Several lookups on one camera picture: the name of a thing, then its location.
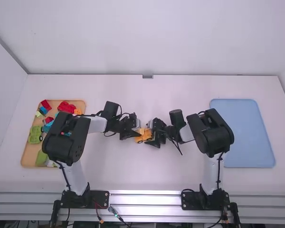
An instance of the metal frame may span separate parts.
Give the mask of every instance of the metal frame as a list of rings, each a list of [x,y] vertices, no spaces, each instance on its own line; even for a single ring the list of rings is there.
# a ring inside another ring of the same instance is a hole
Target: metal frame
[[[183,211],[180,191],[111,190],[110,205],[126,222],[192,222],[212,223],[219,211]],[[60,192],[0,192],[0,219],[49,220],[54,200]],[[285,196],[233,195],[242,223],[285,224]],[[118,221],[110,212],[100,209],[104,221]],[[61,209],[58,220],[67,218]],[[70,221],[98,221],[94,209],[71,209]]]

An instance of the blue mat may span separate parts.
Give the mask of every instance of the blue mat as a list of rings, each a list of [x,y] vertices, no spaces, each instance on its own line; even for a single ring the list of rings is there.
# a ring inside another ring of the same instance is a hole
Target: blue mat
[[[215,108],[234,133],[234,144],[226,154],[225,167],[272,168],[276,160],[256,101],[213,99]]]

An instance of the red lego brick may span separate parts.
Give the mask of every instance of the red lego brick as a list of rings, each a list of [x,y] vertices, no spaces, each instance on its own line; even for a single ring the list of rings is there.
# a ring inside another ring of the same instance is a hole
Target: red lego brick
[[[74,113],[74,110],[76,109],[76,106],[73,104],[69,104],[66,101],[63,101],[60,103],[60,105],[57,107],[59,111],[67,112],[67,113]]]
[[[47,101],[47,100],[41,101],[41,104],[42,104],[43,107],[45,107],[45,109],[46,109],[47,111],[49,111],[49,110],[52,109],[52,107],[48,104],[48,101]]]
[[[46,124],[48,124],[49,122],[51,122],[52,120],[54,120],[54,118],[53,117],[47,117],[47,118],[45,118],[45,122],[46,122]]]

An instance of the green toy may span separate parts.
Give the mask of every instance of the green toy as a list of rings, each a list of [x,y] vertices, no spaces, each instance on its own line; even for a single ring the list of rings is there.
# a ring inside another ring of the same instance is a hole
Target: green toy
[[[35,166],[45,166],[45,162],[47,161],[48,156],[43,153],[42,150],[38,151],[37,159],[35,162]]]
[[[41,127],[42,126],[32,126],[30,128],[28,143],[38,144],[43,140]]]

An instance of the wooden tray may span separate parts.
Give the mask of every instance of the wooden tray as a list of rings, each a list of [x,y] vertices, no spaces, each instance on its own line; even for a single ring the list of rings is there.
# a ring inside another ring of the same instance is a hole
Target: wooden tray
[[[46,117],[48,116],[52,116],[55,117],[55,114],[58,112],[57,107],[58,105],[62,102],[62,101],[67,101],[69,104],[73,104],[76,106],[76,108],[80,108],[82,114],[85,113],[86,110],[86,104],[84,101],[82,100],[47,100],[47,102],[49,103],[49,105],[52,107],[52,109],[46,114]],[[43,125],[42,120],[45,119],[44,118],[38,118],[35,116],[34,121],[32,126],[37,126],[37,125]],[[21,158],[21,166],[24,168],[47,168],[46,165],[44,166],[36,166],[36,159],[37,159],[37,155],[39,150],[41,150],[41,145],[42,142],[40,142],[39,144],[30,144],[26,143],[24,151],[23,151],[23,155]]]

